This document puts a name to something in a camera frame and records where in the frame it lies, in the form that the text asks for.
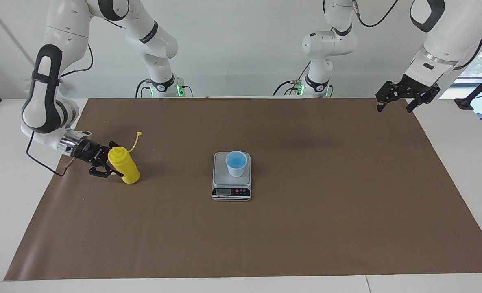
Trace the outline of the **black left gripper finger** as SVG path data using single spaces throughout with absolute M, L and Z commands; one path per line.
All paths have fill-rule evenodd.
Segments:
M 392 81 L 386 81 L 376 93 L 377 111 L 382 112 L 387 104 L 401 99 L 399 94 L 400 85 Z
M 411 113 L 416 107 L 421 106 L 422 104 L 431 103 L 440 91 L 441 89 L 436 83 L 428 91 L 425 91 L 422 94 L 416 92 L 412 97 L 412 101 L 406 106 L 406 111 Z

